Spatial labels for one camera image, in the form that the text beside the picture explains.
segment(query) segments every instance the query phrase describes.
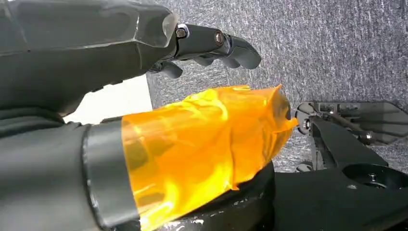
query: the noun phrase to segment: metal bolt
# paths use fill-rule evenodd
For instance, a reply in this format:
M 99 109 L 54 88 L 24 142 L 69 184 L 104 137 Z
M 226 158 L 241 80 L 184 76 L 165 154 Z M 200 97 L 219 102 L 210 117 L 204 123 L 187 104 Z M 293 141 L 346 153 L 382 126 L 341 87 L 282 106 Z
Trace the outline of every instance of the metal bolt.
M 221 31 L 217 31 L 215 34 L 215 41 L 218 46 L 222 46 L 224 44 L 224 34 Z
M 357 186 L 354 184 L 350 184 L 349 186 L 347 186 L 348 189 L 357 189 Z
M 303 128 L 306 129 L 306 130 L 310 129 L 310 120 L 309 119 L 305 119 L 303 121 Z
M 371 181 L 376 181 L 377 180 L 377 175 L 375 175 L 374 173 L 370 173 L 369 177 L 371 178 Z
M 183 39 L 183 38 L 187 37 L 187 32 L 183 28 L 179 28 L 179 29 L 176 30 L 176 36 L 179 39 Z

